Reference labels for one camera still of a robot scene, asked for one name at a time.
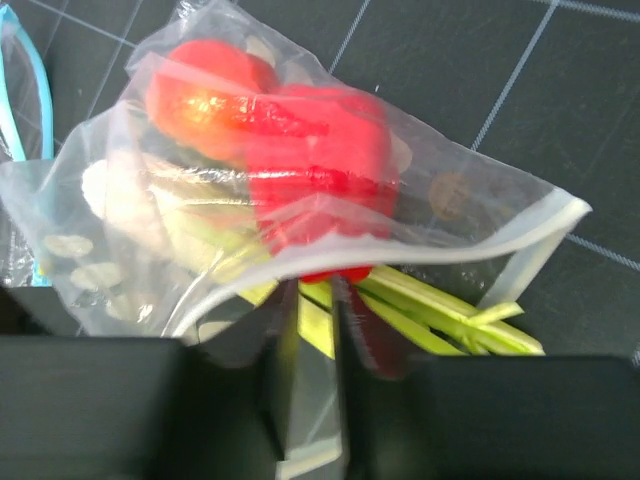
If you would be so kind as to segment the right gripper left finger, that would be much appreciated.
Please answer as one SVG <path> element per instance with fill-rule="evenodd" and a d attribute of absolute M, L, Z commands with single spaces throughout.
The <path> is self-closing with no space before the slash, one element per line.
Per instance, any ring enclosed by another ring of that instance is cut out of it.
<path fill-rule="evenodd" d="M 1 295 L 5 479 L 272 479 L 288 443 L 298 287 L 206 342 L 28 335 Z"/>

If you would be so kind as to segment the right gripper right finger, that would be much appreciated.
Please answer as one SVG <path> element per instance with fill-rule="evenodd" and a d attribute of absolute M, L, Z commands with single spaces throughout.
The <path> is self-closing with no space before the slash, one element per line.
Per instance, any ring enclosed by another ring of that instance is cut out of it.
<path fill-rule="evenodd" d="M 639 369 L 422 351 L 332 281 L 348 479 L 635 479 Z"/>

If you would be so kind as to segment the green celery stalk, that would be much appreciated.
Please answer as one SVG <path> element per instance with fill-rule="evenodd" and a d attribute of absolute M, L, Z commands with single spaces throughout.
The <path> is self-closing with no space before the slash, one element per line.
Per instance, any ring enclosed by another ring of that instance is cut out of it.
<path fill-rule="evenodd" d="M 315 195 L 261 214 L 256 206 L 212 200 L 168 200 L 158 211 L 181 266 L 226 284 L 242 263 L 265 262 L 267 248 L 286 235 L 341 225 L 384 225 L 380 215 L 326 195 Z M 386 265 L 356 278 L 357 296 L 422 349 L 442 355 L 541 355 L 542 345 L 508 324 L 522 314 L 515 302 L 480 309 Z"/>

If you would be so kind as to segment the red bell pepper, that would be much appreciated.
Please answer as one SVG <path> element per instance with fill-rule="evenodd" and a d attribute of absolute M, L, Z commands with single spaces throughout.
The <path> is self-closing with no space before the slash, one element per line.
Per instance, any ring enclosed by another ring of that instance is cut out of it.
<path fill-rule="evenodd" d="M 328 233 L 390 235 L 399 171 L 381 101 L 349 87 L 286 84 L 260 100 L 245 147 L 249 195 L 271 254 Z"/>

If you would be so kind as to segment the clear polka dot zip bag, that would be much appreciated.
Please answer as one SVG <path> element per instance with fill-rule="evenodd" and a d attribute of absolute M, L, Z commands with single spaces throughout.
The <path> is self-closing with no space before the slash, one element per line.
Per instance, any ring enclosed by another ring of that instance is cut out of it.
<path fill-rule="evenodd" d="M 227 1 L 144 40 L 115 105 L 2 198 L 93 335 L 188 338 L 212 309 L 297 288 L 332 357 L 329 279 L 440 354 L 539 354 L 507 324 L 590 206 L 334 78 Z"/>

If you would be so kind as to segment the red tomato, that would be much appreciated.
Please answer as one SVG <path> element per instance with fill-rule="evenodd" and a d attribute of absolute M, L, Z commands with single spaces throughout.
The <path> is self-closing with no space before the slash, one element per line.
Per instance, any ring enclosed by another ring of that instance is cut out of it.
<path fill-rule="evenodd" d="M 272 65 L 258 56 L 220 40 L 191 40 L 153 73 L 145 106 L 178 144 L 242 168 L 254 97 L 278 85 Z"/>

